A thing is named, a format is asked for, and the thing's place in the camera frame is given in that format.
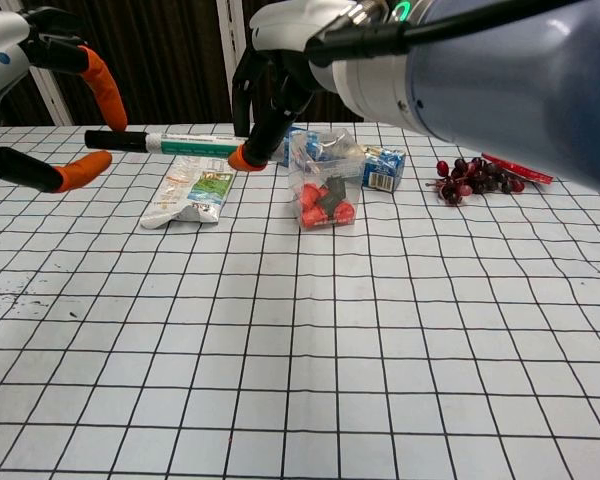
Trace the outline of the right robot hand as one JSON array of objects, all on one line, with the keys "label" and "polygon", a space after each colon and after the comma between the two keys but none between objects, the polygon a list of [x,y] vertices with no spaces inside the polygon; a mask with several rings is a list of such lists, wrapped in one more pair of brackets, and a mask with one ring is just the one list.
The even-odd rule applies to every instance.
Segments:
[{"label": "right robot hand", "polygon": [[[314,65],[304,54],[307,41],[354,9],[354,1],[281,1],[251,18],[251,41],[232,80],[234,133],[244,139],[229,155],[238,171],[260,171],[271,160],[287,130],[320,91],[334,91],[331,69]],[[267,106],[250,119],[253,91],[272,66],[275,88]]]}]

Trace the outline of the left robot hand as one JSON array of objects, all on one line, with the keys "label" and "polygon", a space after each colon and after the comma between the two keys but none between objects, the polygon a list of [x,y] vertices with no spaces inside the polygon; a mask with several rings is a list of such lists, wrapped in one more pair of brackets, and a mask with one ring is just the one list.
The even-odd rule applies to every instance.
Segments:
[{"label": "left robot hand", "polygon": [[[0,105],[31,67],[76,74],[93,92],[105,123],[123,132],[127,115],[117,84],[105,62],[77,35],[80,27],[78,17],[55,7],[0,11]],[[89,184],[111,161],[109,152],[96,151],[52,166],[0,145],[0,179],[43,193],[63,193]]]}]

